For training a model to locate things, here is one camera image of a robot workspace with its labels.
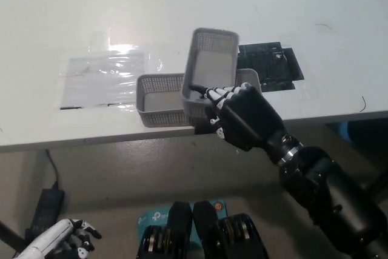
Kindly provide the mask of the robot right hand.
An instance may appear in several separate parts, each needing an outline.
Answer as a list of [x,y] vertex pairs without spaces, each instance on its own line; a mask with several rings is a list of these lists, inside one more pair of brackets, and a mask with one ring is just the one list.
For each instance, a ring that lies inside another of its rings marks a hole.
[[271,162],[290,161],[303,145],[283,124],[275,109],[251,84],[235,87],[204,87],[192,84],[190,90],[199,92],[210,106],[207,119],[216,134],[234,145],[249,151],[263,149]]

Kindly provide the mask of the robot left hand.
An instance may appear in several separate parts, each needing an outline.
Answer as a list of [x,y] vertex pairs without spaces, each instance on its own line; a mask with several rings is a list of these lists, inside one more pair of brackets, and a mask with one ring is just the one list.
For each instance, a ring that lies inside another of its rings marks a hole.
[[84,220],[63,219],[35,238],[29,246],[32,247],[34,251],[40,251],[41,255],[45,257],[60,247],[60,245],[72,235],[75,235],[80,240],[87,239],[91,251],[94,250],[94,247],[91,244],[88,235],[91,235],[98,240],[102,238],[102,235],[91,224]]

